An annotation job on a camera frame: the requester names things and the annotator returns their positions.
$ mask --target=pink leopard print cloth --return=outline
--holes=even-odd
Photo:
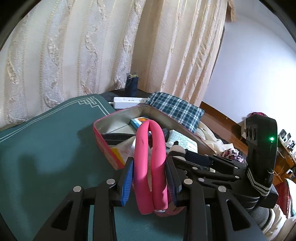
[[[221,157],[231,159],[234,161],[238,161],[241,163],[244,163],[244,158],[239,154],[239,151],[237,149],[228,149],[220,154]]]

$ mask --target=blue gripper pad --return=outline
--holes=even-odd
[[[128,157],[124,169],[122,171],[120,180],[118,182],[121,187],[121,205],[125,206],[131,192],[131,183],[133,181],[133,158]]]
[[[173,201],[174,205],[177,206],[177,193],[182,190],[182,184],[179,179],[176,167],[170,156],[168,156],[165,160],[165,174],[168,181],[168,190],[171,200]]]

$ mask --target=wooden floor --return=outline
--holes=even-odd
[[[205,113],[201,118],[201,122],[224,140],[229,143],[233,143],[235,148],[240,149],[244,154],[247,154],[248,146],[240,140],[240,128],[236,126],[237,124],[233,124],[234,122],[225,116],[218,116],[215,112],[208,108],[208,106],[205,107],[205,105],[206,104],[203,103],[203,106],[201,106],[201,108],[205,110]]]

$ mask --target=white wall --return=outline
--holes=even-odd
[[[203,101],[239,123],[251,112],[296,135],[296,43],[259,0],[236,0]]]

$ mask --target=wooden desk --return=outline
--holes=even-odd
[[[272,183],[276,186],[277,184],[284,181],[285,178],[291,178],[292,174],[286,172],[296,165],[295,157],[287,149],[281,138],[278,138],[279,153],[276,157],[276,164],[274,166],[274,179]]]

